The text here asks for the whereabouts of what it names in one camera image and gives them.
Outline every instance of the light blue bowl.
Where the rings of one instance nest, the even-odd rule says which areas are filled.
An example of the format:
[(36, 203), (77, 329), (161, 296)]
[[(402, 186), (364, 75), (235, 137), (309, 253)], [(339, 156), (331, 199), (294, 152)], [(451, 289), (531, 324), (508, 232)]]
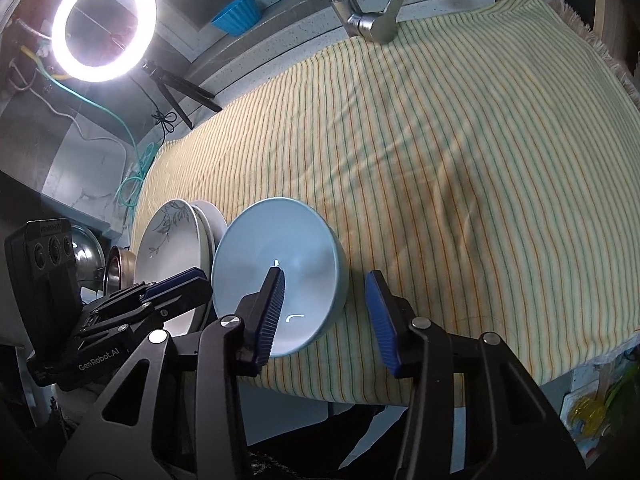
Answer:
[(343, 313), (349, 266), (338, 238), (308, 205), (268, 198), (245, 209), (220, 240), (211, 284), (218, 317), (258, 292), (270, 267), (284, 271), (284, 302), (271, 357), (315, 341)]
[(240, 36), (260, 21), (262, 13), (255, 0), (234, 0), (211, 21), (232, 36)]

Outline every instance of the tripod stand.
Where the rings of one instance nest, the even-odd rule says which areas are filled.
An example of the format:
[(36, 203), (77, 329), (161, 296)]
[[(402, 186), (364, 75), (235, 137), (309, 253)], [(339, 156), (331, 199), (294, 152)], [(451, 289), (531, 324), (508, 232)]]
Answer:
[(171, 92), (169, 92), (169, 89), (167, 88), (168, 86), (193, 99), (202, 106), (206, 106), (209, 110), (213, 110), (216, 113), (222, 111), (222, 108), (213, 102), (215, 95), (211, 92), (208, 92), (204, 88), (200, 88), (198, 85), (178, 77), (171, 72), (167, 72), (167, 70), (156, 65), (153, 61), (145, 61), (142, 65), (142, 70), (144, 70), (156, 83), (158, 90), (174, 108), (176, 113), (180, 115), (190, 130), (193, 130), (193, 123), (191, 123), (184, 110), (180, 108), (178, 101), (176, 101)]

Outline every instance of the bowl rim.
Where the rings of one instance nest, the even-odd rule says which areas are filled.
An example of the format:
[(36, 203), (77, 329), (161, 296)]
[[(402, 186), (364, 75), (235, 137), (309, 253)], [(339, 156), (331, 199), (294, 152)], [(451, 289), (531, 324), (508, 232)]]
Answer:
[[(315, 339), (318, 337), (318, 334), (325, 329), (327, 320), (332, 316), (332, 313), (334, 312), (335, 301), (336, 299), (339, 299), (340, 293), (342, 292), (341, 289), (345, 288), (344, 285), (341, 283), (343, 281), (342, 279), (343, 277), (342, 277), (342, 273), (340, 272), (340, 264), (342, 263), (343, 259), (346, 259), (346, 256), (344, 254), (344, 248), (341, 245), (338, 246), (340, 244), (340, 241), (338, 240), (337, 234), (335, 234), (334, 231), (329, 227), (329, 224), (326, 222), (324, 218), (322, 218), (320, 213), (318, 213), (318, 211), (313, 209), (309, 204), (302, 202), (302, 200), (296, 200), (295, 198), (290, 198), (288, 196), (272, 196), (269, 198), (265, 198), (263, 200), (258, 200), (258, 202), (251, 204), (248, 208), (244, 209), (244, 211), (242, 211), (236, 218), (232, 220), (232, 222), (229, 224), (229, 226), (226, 229), (225, 235), (222, 237), (222, 240), (220, 240), (220, 243), (218, 244), (218, 248), (216, 250), (216, 254), (213, 257), (213, 263), (211, 266), (211, 288), (213, 290), (213, 293), (212, 293), (213, 306), (212, 307), (214, 310), (216, 309), (216, 287), (214, 286), (213, 279), (214, 279), (215, 269), (216, 269), (216, 260), (219, 259), (220, 247), (222, 247), (222, 244), (224, 243), (225, 238), (227, 238), (228, 232), (231, 231), (231, 227), (233, 226), (233, 224), (242, 215), (244, 215), (245, 213), (247, 213), (249, 210), (256, 207), (257, 205), (262, 204), (263, 202), (272, 202), (272, 201), (291, 202), (297, 205), (301, 205), (307, 211), (311, 212), (313, 216), (315, 216), (317, 219), (321, 221), (322, 227), (325, 229), (332, 243), (332, 253), (334, 255), (334, 272), (336, 277), (334, 290), (332, 293), (332, 297), (333, 297), (332, 307), (327, 311), (325, 316), (322, 318), (322, 323), (319, 323), (318, 328), (308, 338), (306, 338), (302, 344), (293, 347), (291, 350), (287, 351), (286, 353), (275, 353), (275, 354), (271, 353), (270, 357), (275, 358), (275, 357), (283, 357), (283, 356), (295, 354), (299, 350), (303, 349), (305, 346), (308, 346), (313, 341), (315, 341)], [(346, 277), (346, 279), (347, 279), (346, 287), (348, 288), (349, 286), (348, 276)], [(285, 295), (286, 295), (286, 288), (287, 288), (286, 280), (287, 280), (287, 277), (285, 275)]]

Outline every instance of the blue plastic bowl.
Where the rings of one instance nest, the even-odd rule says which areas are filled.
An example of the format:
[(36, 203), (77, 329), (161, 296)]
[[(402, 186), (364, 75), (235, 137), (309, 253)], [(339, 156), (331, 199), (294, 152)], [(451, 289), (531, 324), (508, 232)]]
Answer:
[(232, 36), (240, 36), (260, 21), (262, 13), (255, 0), (234, 0), (211, 23)]

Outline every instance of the black cable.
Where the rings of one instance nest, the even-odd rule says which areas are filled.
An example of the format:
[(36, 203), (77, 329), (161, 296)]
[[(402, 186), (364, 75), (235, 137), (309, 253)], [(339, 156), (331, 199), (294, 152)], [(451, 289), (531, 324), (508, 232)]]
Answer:
[(149, 99), (153, 103), (154, 107), (156, 108), (156, 112), (151, 114), (151, 117), (156, 121), (155, 126), (158, 126), (158, 124), (160, 124), (162, 127), (162, 142), (160, 143), (160, 146), (159, 146), (161, 148), (162, 145), (164, 144), (164, 140), (166, 139), (166, 136), (168, 134), (172, 134), (175, 131), (175, 121), (178, 120), (178, 116), (173, 111), (163, 114), (160, 111), (158, 104), (146, 92), (146, 90), (142, 88), (142, 85), (138, 83), (135, 79), (133, 79), (132, 76), (130, 75), (129, 75), (129, 79), (131, 79), (135, 83), (135, 85), (142, 90), (142, 93), (147, 97), (147, 99)]

